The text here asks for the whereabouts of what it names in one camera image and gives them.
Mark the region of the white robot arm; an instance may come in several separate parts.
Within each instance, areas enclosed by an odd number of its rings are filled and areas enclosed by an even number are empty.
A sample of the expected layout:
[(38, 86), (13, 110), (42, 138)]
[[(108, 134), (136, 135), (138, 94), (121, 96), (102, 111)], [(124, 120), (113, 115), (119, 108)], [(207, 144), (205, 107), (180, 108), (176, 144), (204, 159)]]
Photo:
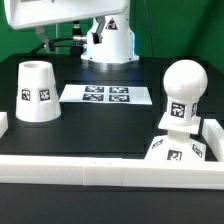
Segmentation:
[(46, 25), (92, 18), (86, 36), (72, 37), (84, 42), (84, 65), (123, 70), (138, 63), (135, 34), (129, 26), (130, 0), (4, 0), (4, 9), (13, 29), (34, 28), (48, 52), (53, 43), (44, 34)]

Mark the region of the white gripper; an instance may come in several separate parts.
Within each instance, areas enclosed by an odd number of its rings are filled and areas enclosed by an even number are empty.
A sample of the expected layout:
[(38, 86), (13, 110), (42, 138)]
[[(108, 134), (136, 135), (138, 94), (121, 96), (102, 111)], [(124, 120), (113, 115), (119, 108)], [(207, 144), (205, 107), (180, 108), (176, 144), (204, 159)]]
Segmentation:
[(42, 26), (96, 17), (92, 38), (94, 44), (100, 44), (104, 16), (122, 13), (127, 7), (128, 0), (4, 0), (8, 24), (15, 30), (36, 27), (36, 34), (48, 52), (54, 50), (54, 43)]

